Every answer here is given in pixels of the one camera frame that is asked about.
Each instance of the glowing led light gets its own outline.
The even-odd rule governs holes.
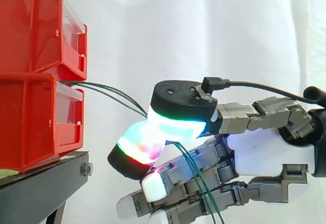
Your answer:
[[[148,123],[157,128],[166,141],[188,143],[197,138],[205,129],[206,122],[172,120],[156,113],[152,108],[148,111]]]
[[[163,137],[147,121],[132,125],[118,141],[119,148],[126,155],[147,165],[155,163],[164,145]]]
[[[166,141],[190,142],[205,126],[205,122],[171,120],[150,108],[148,120],[132,125],[118,140],[118,146],[139,163],[151,165],[158,159]]]

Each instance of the black sensor cap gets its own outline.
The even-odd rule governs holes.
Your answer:
[[[110,165],[119,173],[133,180],[141,180],[152,165],[144,165],[126,155],[118,146],[112,149],[107,157]]]

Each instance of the white fingertip pad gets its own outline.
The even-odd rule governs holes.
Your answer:
[[[120,219],[130,219],[137,217],[137,212],[133,203],[132,196],[122,198],[116,205],[118,217]]]
[[[161,200],[167,196],[161,175],[157,172],[151,173],[143,179],[142,189],[149,203]]]
[[[148,224],[169,224],[167,214],[163,210],[158,210],[149,216]]]

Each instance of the black cable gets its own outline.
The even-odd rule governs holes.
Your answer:
[[[292,94],[289,93],[287,91],[278,89],[278,88],[274,88],[274,87],[270,87],[267,85],[263,85],[263,84],[259,84],[259,83],[254,83],[254,82],[247,82],[247,81],[229,81],[228,85],[230,87],[249,87],[249,88],[258,88],[258,89],[263,89],[269,92],[273,92],[273,93],[277,93],[280,94],[282,96],[303,102],[303,103],[308,103],[308,104],[316,104],[315,101],[300,97],[296,94]]]

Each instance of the red storage bin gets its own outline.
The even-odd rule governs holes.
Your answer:
[[[0,0],[0,72],[87,77],[87,27],[66,0]]]
[[[84,94],[51,74],[0,74],[0,169],[20,172],[83,146]]]

